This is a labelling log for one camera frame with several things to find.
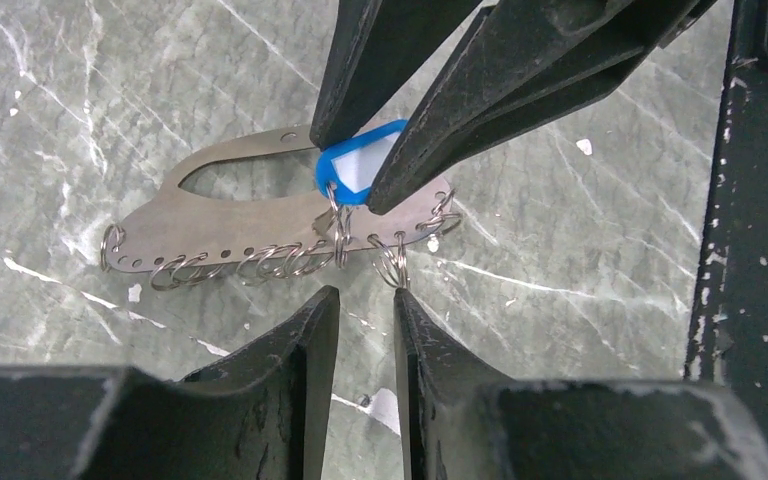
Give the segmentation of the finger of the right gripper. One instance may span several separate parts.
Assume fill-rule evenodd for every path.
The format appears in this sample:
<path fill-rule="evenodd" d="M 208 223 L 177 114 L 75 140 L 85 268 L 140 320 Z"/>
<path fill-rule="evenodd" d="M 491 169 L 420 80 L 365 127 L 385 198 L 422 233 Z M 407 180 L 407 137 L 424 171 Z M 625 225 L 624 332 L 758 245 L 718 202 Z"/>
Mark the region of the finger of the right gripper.
<path fill-rule="evenodd" d="M 615 91 L 709 1 L 500 1 L 480 10 L 390 151 L 383 215 L 456 163 Z"/>
<path fill-rule="evenodd" d="M 340 0 L 310 129 L 324 150 L 354 136 L 479 3 Z"/>

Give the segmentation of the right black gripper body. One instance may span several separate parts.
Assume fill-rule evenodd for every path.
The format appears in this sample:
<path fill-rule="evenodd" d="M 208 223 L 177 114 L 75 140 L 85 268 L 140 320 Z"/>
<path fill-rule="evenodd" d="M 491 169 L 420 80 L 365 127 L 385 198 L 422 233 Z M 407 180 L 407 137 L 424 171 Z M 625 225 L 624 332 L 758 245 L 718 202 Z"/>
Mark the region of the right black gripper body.
<path fill-rule="evenodd" d="M 734 5 L 684 375 L 729 386 L 768 440 L 768 1 Z"/>

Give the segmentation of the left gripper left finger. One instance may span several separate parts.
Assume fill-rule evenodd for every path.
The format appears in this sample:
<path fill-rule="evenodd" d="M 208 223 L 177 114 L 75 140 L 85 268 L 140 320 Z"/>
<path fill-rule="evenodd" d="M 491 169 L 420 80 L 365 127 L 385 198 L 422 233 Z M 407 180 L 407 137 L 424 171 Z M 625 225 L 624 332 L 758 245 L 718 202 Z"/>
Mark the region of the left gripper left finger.
<path fill-rule="evenodd" d="M 131 366 L 0 366 L 0 479 L 317 479 L 340 296 L 178 381 Z"/>

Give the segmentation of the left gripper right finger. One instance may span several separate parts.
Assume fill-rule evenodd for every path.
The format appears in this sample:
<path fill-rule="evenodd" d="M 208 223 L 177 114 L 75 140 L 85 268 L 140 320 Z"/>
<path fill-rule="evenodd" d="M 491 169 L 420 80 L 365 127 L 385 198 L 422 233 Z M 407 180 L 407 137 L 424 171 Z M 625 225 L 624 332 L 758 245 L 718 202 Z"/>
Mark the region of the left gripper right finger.
<path fill-rule="evenodd" d="M 768 443 L 728 389 L 673 380 L 516 380 L 394 295 L 408 479 L 768 479 Z"/>

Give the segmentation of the blue key tag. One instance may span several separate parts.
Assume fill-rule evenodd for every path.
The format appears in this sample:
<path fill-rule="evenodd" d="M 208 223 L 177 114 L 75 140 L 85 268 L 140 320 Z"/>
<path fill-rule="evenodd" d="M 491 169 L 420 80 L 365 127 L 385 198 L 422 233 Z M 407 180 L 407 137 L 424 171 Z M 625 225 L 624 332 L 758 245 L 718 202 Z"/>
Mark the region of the blue key tag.
<path fill-rule="evenodd" d="M 407 123 L 394 120 L 323 150 L 315 167 L 315 184 L 322 196 L 328 198 L 328 185 L 333 184 L 338 205 L 364 204 Z"/>

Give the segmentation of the metal key holder plate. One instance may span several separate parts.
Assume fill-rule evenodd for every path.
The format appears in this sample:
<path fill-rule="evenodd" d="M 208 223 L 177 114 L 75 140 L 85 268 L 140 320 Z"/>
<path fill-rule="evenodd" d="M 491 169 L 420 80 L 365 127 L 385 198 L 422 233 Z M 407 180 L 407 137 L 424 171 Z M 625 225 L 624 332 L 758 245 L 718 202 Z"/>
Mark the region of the metal key holder plate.
<path fill-rule="evenodd" d="M 102 235 L 99 264 L 105 270 L 145 273 L 158 291 L 194 286 L 223 275 L 248 285 L 343 267 L 351 253 L 376 250 L 378 272 L 393 287 L 409 278 L 405 250 L 437 240 L 462 220 L 454 190 L 437 178 L 385 215 L 362 205 L 338 205 L 312 192 L 258 201 L 221 200 L 184 189 L 197 171 L 220 163 L 267 159 L 309 151 L 305 125 L 263 131 L 192 153 L 166 176 L 156 195 Z"/>

